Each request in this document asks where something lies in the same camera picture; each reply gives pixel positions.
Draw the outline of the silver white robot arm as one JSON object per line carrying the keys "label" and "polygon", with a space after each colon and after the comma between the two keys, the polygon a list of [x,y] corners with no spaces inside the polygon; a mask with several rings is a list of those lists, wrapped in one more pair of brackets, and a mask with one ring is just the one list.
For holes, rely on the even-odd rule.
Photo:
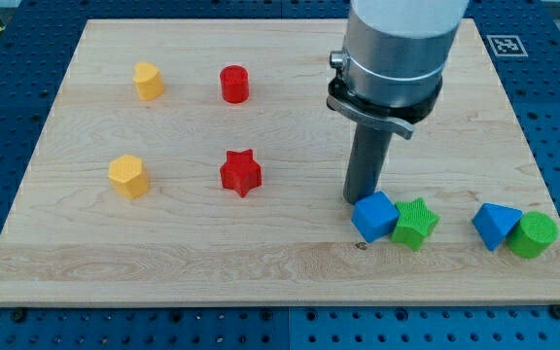
{"label": "silver white robot arm", "polygon": [[409,139],[433,110],[468,0],[353,0],[328,107]]}

